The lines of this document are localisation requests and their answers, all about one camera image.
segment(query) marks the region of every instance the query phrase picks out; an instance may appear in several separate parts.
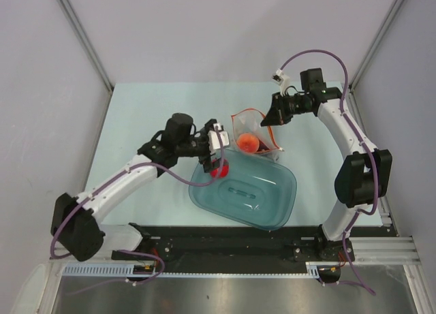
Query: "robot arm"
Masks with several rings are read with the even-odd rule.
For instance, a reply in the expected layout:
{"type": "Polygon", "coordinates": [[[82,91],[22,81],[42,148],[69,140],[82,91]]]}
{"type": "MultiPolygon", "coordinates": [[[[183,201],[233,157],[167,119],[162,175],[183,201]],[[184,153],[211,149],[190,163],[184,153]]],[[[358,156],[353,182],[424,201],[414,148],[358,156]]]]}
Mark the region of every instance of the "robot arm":
{"type": "Polygon", "coordinates": [[[179,157],[198,157],[205,172],[218,168],[219,161],[212,161],[212,156],[221,148],[220,142],[222,147],[229,146],[228,133],[215,119],[191,134],[193,126],[190,116],[174,114],[165,130],[142,145],[138,154],[108,180],[74,198],[67,193],[61,195],[54,207],[54,240],[77,260],[88,260],[103,245],[105,234],[99,224],[106,215],[137,188],[175,166],[179,157]]]}
{"type": "Polygon", "coordinates": [[[339,146],[344,163],[334,182],[338,200],[321,226],[321,235],[326,242],[340,241],[356,212],[367,210],[373,203],[375,185],[367,152],[375,159],[379,197],[386,194],[392,155],[388,150],[379,151],[365,136],[349,113],[345,100],[341,109],[342,92],[336,87],[327,88],[321,69],[301,72],[304,92],[293,96],[287,94],[290,79],[281,70],[277,70],[272,79],[280,85],[280,92],[272,95],[270,110],[261,125],[284,125],[295,114],[312,112],[325,124],[339,146]],[[368,149],[363,147],[358,136],[368,149]]]}

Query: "plastic container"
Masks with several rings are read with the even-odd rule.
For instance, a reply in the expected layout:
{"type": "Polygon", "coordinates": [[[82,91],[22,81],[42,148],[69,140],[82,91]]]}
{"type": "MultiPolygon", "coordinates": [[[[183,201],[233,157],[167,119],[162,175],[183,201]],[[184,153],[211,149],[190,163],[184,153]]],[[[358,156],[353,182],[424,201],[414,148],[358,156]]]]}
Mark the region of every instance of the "plastic container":
{"type": "MultiPolygon", "coordinates": [[[[207,187],[189,186],[192,202],[204,210],[263,230],[282,227],[294,207],[297,182],[292,172],[268,159],[226,150],[229,173],[207,187]]],[[[211,179],[198,165],[192,182],[211,179]]]]}

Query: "red ball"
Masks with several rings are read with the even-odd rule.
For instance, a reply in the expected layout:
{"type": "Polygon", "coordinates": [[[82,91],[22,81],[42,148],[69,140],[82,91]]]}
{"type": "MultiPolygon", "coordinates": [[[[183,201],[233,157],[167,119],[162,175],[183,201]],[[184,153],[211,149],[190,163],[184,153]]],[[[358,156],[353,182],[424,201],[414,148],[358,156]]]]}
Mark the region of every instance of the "red ball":
{"type": "MultiPolygon", "coordinates": [[[[219,170],[219,168],[214,169],[214,170],[211,172],[211,176],[212,176],[212,177],[215,177],[215,176],[218,174],[218,170],[219,170]]],[[[228,173],[229,173],[229,162],[227,161],[227,159],[224,159],[223,170],[221,171],[221,174],[219,175],[219,177],[220,177],[220,178],[224,178],[225,176],[228,175],[228,173]]]]}

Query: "teal bin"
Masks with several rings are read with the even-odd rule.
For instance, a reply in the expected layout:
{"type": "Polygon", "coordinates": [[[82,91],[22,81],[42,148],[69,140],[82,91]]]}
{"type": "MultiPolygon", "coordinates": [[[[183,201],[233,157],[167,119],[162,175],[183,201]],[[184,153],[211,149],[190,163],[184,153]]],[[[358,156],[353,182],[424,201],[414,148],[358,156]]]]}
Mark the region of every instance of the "teal bin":
{"type": "MultiPolygon", "coordinates": [[[[189,186],[192,202],[204,210],[263,230],[284,226],[294,207],[297,181],[292,172],[259,156],[225,150],[229,173],[207,187],[189,186]]],[[[198,165],[192,182],[207,183],[198,165]]]]}

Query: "white table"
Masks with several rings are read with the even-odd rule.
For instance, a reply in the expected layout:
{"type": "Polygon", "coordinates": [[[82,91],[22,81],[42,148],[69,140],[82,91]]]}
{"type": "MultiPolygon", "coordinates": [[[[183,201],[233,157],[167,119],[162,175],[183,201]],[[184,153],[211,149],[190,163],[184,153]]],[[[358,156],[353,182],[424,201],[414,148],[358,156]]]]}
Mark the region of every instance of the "white table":
{"type": "MultiPolygon", "coordinates": [[[[338,82],[328,84],[341,88],[338,82]]],[[[267,113],[271,82],[210,82],[165,84],[117,84],[89,175],[87,189],[107,179],[124,166],[136,150],[160,129],[175,112],[193,117],[197,127],[214,118],[232,134],[231,114],[245,108],[267,113]]],[[[343,160],[329,131],[312,114],[295,116],[274,129],[276,141],[285,149],[280,164],[297,180],[297,196],[287,226],[323,223],[336,201],[334,178],[343,160]]],[[[190,179],[197,159],[179,159],[173,170],[190,179]]],[[[135,222],[141,225],[240,226],[241,223],[198,208],[188,195],[188,186],[168,174],[141,187],[117,206],[106,224],[135,222]]],[[[381,226],[378,211],[361,215],[357,225],[381,226]]]]}

